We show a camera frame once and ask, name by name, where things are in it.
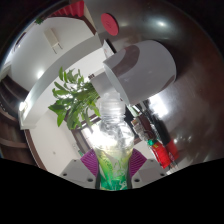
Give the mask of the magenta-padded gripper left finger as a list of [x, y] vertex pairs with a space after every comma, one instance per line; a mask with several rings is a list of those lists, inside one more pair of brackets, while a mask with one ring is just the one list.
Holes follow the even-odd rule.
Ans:
[[60, 176], [78, 186], [99, 189], [99, 163], [94, 150], [88, 151], [80, 159], [72, 159]]

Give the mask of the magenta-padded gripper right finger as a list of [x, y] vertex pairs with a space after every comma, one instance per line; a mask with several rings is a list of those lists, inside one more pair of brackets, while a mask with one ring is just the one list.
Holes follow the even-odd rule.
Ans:
[[132, 151], [128, 163], [127, 183], [129, 189], [144, 187], [165, 176], [166, 172], [155, 159], [147, 159], [137, 149]]

